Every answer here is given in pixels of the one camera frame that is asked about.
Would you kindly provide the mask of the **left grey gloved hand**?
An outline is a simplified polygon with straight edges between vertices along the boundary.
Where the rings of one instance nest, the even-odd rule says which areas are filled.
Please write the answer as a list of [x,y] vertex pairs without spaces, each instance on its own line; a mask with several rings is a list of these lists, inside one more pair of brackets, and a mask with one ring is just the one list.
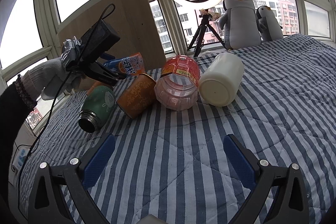
[[72,73],[66,80],[67,73],[60,57],[48,60],[27,71],[21,82],[27,94],[33,101],[38,97],[43,100],[52,100],[60,93],[77,89],[81,82],[81,74]]

